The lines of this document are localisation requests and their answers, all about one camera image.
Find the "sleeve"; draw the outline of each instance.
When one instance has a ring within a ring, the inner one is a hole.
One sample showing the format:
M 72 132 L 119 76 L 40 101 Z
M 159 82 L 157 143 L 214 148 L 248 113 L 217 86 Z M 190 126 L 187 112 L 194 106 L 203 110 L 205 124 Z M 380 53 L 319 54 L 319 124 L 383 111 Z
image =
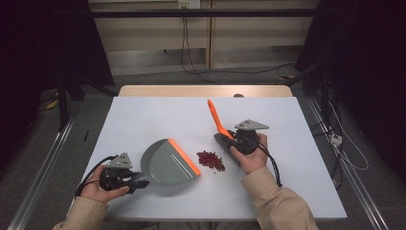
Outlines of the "sleeve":
M 254 202 L 261 229 L 318 229 L 307 203 L 280 188 L 267 167 L 246 175 L 241 183 Z
M 108 205 L 78 196 L 64 222 L 57 224 L 57 229 L 99 229 L 107 213 Z

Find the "gray dustpan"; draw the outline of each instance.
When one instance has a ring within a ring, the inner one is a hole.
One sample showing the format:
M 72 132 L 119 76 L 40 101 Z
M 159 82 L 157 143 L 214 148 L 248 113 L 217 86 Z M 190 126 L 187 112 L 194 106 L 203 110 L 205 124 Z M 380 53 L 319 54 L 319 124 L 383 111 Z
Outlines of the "gray dustpan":
M 173 139 L 152 144 L 141 158 L 141 171 L 134 180 L 146 180 L 159 187 L 180 185 L 200 175 L 200 170 Z

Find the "orange dustpan edge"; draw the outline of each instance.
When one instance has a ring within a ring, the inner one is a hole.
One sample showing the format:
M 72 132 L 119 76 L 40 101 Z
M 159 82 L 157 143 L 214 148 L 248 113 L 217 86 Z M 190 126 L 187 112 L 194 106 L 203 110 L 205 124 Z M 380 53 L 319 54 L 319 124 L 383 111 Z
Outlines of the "orange dustpan edge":
M 176 149 L 177 152 L 179 152 L 179 154 L 182 156 L 182 158 L 186 161 L 186 163 L 188 163 L 188 165 L 192 168 L 192 170 L 194 171 L 194 173 L 196 173 L 196 175 L 200 175 L 200 170 L 194 165 L 194 163 L 191 161 L 191 159 L 189 158 L 189 156 L 182 151 L 182 149 L 180 149 L 180 147 L 178 146 L 178 144 L 171 138 L 168 139 L 168 141 L 170 142 L 170 144 Z

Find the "red beans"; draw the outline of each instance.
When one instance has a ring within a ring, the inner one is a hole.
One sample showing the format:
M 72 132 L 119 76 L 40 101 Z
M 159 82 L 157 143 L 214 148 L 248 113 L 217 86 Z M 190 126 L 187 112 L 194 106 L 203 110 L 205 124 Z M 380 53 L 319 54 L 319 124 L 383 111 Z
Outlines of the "red beans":
M 198 152 L 197 155 L 199 156 L 200 165 L 207 166 L 210 169 L 216 169 L 219 172 L 223 172 L 226 170 L 221 157 L 218 158 L 215 152 L 202 151 Z

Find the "human hand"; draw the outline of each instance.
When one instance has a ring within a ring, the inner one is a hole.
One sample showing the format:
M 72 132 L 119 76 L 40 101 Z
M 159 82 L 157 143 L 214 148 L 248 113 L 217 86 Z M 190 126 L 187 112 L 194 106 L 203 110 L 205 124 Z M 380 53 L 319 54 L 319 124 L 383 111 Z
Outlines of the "human hand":
M 258 133 L 259 142 L 268 148 L 268 140 L 266 135 Z M 239 152 L 235 147 L 230 147 L 233 156 L 239 161 L 245 173 L 249 174 L 262 167 L 266 166 L 268 156 L 261 149 L 257 148 L 253 153 L 244 155 Z
M 124 196 L 128 190 L 128 186 L 124 186 L 122 188 L 106 191 L 102 189 L 99 185 L 99 180 L 101 179 L 102 171 L 104 170 L 105 165 L 98 166 L 93 174 L 89 177 L 86 183 L 91 182 L 90 184 L 84 186 L 83 190 L 81 191 L 80 196 L 96 200 L 101 203 L 107 203 L 108 201 Z

